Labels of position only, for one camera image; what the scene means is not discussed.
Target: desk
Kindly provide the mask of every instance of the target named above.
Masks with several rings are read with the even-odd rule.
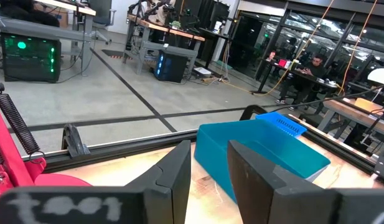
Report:
[[[310,140],[304,137],[300,137],[299,140],[331,160],[331,165],[314,181],[314,184],[323,188],[384,187],[382,184],[375,182],[368,174],[317,144],[310,142]],[[64,170],[59,173],[78,177],[95,186],[124,186],[147,171],[172,149],[173,147],[169,147],[99,164]],[[193,156],[192,180],[190,182],[185,223],[243,223],[237,205],[206,173]]]
[[[140,74],[142,72],[142,67],[146,58],[147,51],[148,50],[164,50],[170,54],[189,57],[190,58],[189,73],[192,72],[194,62],[196,60],[197,54],[199,53],[200,43],[201,41],[205,41],[203,37],[199,37],[193,34],[188,34],[186,32],[182,32],[181,30],[168,29],[166,27],[159,26],[148,21],[144,21],[140,18],[137,18],[135,15],[128,14],[127,18],[129,20],[129,26],[128,26],[128,36],[125,42],[126,46],[124,49],[123,63],[127,62],[128,57],[133,58],[135,61],[138,62],[136,73]],[[144,30],[143,30],[142,42],[141,42],[139,52],[137,54],[133,54],[132,51],[127,50],[127,47],[131,45],[131,38],[134,35],[134,27],[136,24],[138,24],[138,26],[144,27]],[[194,47],[194,50],[182,49],[182,48],[173,47],[173,46],[164,47],[162,44],[150,42],[149,36],[153,29],[160,30],[163,32],[169,32],[170,34],[179,35],[182,37],[187,37],[187,38],[196,40],[196,45]]]
[[[280,65],[278,65],[278,64],[276,64],[276,63],[270,62],[270,61],[268,61],[268,60],[262,60],[262,61],[263,61],[264,63],[266,63],[266,64],[268,64],[268,65],[270,65],[270,66],[272,66],[272,67],[276,67],[276,68],[278,68],[278,69],[280,69],[280,70],[283,70],[283,71],[286,71],[286,70],[287,70],[287,68],[284,68],[284,67],[282,67],[282,66],[280,66]],[[316,77],[314,77],[314,76],[312,76],[312,75],[306,75],[306,74],[303,74],[303,73],[301,73],[301,72],[297,72],[297,71],[288,71],[288,72],[291,73],[292,75],[299,76],[299,77],[301,77],[301,78],[304,78],[304,79],[306,79],[306,80],[309,80],[309,81],[312,82],[312,83],[318,84],[318,85],[320,85],[320,86],[323,87],[323,88],[326,88],[326,89],[327,89],[327,92],[326,92],[325,98],[329,98],[329,97],[331,97],[331,95],[332,95],[333,93],[335,93],[335,91],[338,89],[338,87],[336,87],[336,86],[332,86],[332,85],[329,85],[329,84],[326,84],[326,83],[321,83],[321,82],[319,82],[319,81],[318,81],[318,78],[316,78]],[[265,83],[266,83],[266,80],[268,79],[268,77],[269,77],[269,75],[270,75],[269,73],[270,73],[270,71],[264,76],[264,78],[263,78],[263,80],[262,80],[262,82],[261,82],[261,85],[260,85],[258,91],[253,91],[252,93],[264,93],[264,92],[262,91],[262,89],[263,89],[263,87],[264,87],[264,85],[265,85]],[[323,109],[323,104],[320,104],[319,107],[316,109],[315,114],[319,114],[319,113],[322,111],[322,109]]]
[[[210,53],[208,55],[208,59],[205,62],[205,65],[204,65],[205,69],[210,70],[208,68],[208,66],[210,66],[210,63],[212,61],[212,57],[214,55],[215,48],[217,47],[217,43],[218,43],[219,38],[225,39],[227,42],[230,40],[230,38],[229,38],[229,36],[225,36],[225,35],[222,35],[222,34],[217,34],[217,33],[212,32],[211,30],[207,30],[207,29],[203,29],[203,28],[199,28],[199,31],[201,31],[201,33],[203,34],[203,36],[206,39],[213,40],[213,44],[211,46],[211,50],[210,50]]]
[[[50,4],[56,7],[62,7],[69,10],[76,11],[77,7],[73,4],[67,4],[55,0],[36,0],[37,2]],[[51,35],[58,37],[59,39],[67,39],[72,41],[72,49],[70,52],[63,52],[63,54],[69,54],[73,56],[81,55],[80,59],[82,60],[81,67],[82,71],[87,69],[88,62],[92,57],[91,47],[91,33],[92,33],[92,24],[93,16],[96,15],[96,12],[88,7],[79,7],[79,12],[85,15],[85,24],[83,30],[78,30],[78,24],[75,13],[73,14],[73,30],[61,29],[58,27],[46,26],[42,24],[36,24],[33,22],[21,21],[17,19],[10,19],[7,17],[2,17],[2,21],[5,24],[5,27],[0,23],[0,30],[4,32],[20,34],[20,35]],[[77,41],[84,43],[84,48],[80,49],[77,46]]]
[[[336,113],[346,117],[347,119],[355,121],[358,124],[362,124],[366,127],[370,127],[375,122],[375,118],[369,117],[369,113],[371,111],[369,108],[361,108],[361,109],[367,111],[365,113],[365,112],[362,112],[360,110],[356,110],[355,108],[352,108],[351,106],[348,106],[348,104],[346,102],[343,103],[341,101],[336,101],[336,100],[326,101],[326,102],[324,102],[324,106],[326,108],[328,108],[329,110],[325,114],[320,125],[317,127],[321,131],[325,130],[327,125],[331,122],[332,117]],[[381,133],[381,134],[384,134],[384,123],[383,122],[377,123],[377,125],[374,127],[374,130]]]

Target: office chair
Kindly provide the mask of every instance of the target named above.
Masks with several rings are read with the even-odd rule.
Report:
[[[91,9],[96,11],[96,16],[93,18],[93,26],[95,31],[92,35],[95,38],[104,40],[106,45],[111,43],[111,39],[105,37],[98,29],[104,29],[105,27],[113,26],[115,24],[115,14],[117,10],[111,9],[111,0],[86,0],[82,3],[87,4]]]

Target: orange cable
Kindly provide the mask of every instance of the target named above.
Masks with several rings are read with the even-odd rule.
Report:
[[[376,6],[376,4],[377,4],[377,0],[374,1],[373,6],[372,6],[372,9],[371,9],[370,12],[368,13],[368,16],[367,16],[367,18],[366,18],[365,24],[363,25],[362,30],[360,31],[360,34],[359,34],[358,39],[356,40],[355,47],[354,47],[354,49],[353,49],[353,51],[352,51],[351,58],[349,59],[349,63],[348,63],[347,69],[345,70],[344,80],[342,81],[342,86],[341,86],[341,89],[340,89],[340,91],[339,91],[339,94],[341,93],[342,89],[344,88],[345,80],[347,79],[347,72],[348,72],[349,67],[351,66],[352,59],[354,59],[354,55],[355,55],[355,51],[356,51],[356,47],[358,46],[360,37],[362,36],[363,31],[364,31],[365,28],[366,28],[367,22],[368,22],[370,16],[372,15],[373,9],[374,9],[374,7]]]
[[[327,7],[326,11],[324,11],[323,16],[321,17],[320,21],[317,23],[317,25],[316,25],[314,31],[312,32],[311,36],[309,36],[308,41],[304,44],[304,47],[299,51],[299,53],[297,54],[297,56],[295,57],[295,59],[297,59],[297,58],[302,54],[302,51],[305,49],[305,47],[306,47],[306,45],[308,44],[308,42],[311,41],[312,36],[316,33],[317,29],[319,28],[320,24],[322,23],[323,18],[326,16],[327,12],[329,12],[329,9],[330,9],[331,5],[333,4],[333,2],[334,2],[334,0],[331,0],[329,6]],[[282,79],[283,79],[283,78],[287,75],[287,73],[290,71],[290,68],[291,68],[291,67],[293,66],[293,64],[294,64],[294,60],[293,60],[293,62],[291,63],[291,65],[287,68],[287,70],[284,72],[283,76],[279,79],[279,81],[277,82],[277,84],[276,84],[276,85],[275,85],[269,92],[267,92],[267,93],[265,93],[265,94],[257,94],[257,93],[254,93],[254,95],[256,95],[256,96],[266,96],[266,95],[270,94],[270,93],[271,93],[271,92],[272,92],[272,91],[273,91],[273,90],[274,90],[274,89],[281,83]],[[241,89],[240,87],[237,87],[237,86],[232,85],[232,84],[230,84],[230,83],[226,83],[226,84]]]

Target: gray floor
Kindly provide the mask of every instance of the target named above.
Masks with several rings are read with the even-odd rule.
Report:
[[[87,145],[141,138],[157,134],[170,133],[168,126],[152,117],[153,110],[160,115],[192,113],[196,111],[231,110],[248,105],[272,105],[278,93],[253,96],[230,85],[220,83],[210,86],[186,82],[176,85],[157,81],[145,66],[142,74],[135,74],[136,62],[110,58],[101,49],[123,50],[123,35],[109,33],[113,43],[105,45],[97,41],[95,52],[132,88],[146,100],[144,103],[96,56],[93,56],[84,76],[76,77],[61,84],[4,82],[0,71],[0,82],[4,82],[6,93],[10,94],[18,110],[33,131],[37,142],[44,152],[60,150],[62,127],[64,123],[79,121],[99,121],[110,124],[80,126],[80,135]],[[69,58],[63,58],[62,69],[71,66]],[[80,62],[65,70],[60,80],[66,80],[80,72]],[[242,74],[232,72],[232,85],[253,90],[259,83]],[[300,112],[283,110],[299,116]],[[223,113],[207,113],[190,116],[166,118],[177,131],[198,128],[201,124],[224,121],[236,121],[242,110]],[[150,116],[147,120],[113,123],[111,119],[127,119],[138,116]]]

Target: blue plastic bin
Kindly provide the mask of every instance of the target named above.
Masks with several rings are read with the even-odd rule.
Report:
[[[292,137],[298,137],[307,130],[305,127],[291,121],[277,112],[259,114],[255,116],[255,119],[269,121],[270,123],[276,125],[276,127],[290,134]]]
[[[194,156],[235,202],[227,162],[229,140],[237,140],[293,174],[311,178],[311,181],[330,164],[328,158],[265,120],[203,124],[197,133]]]

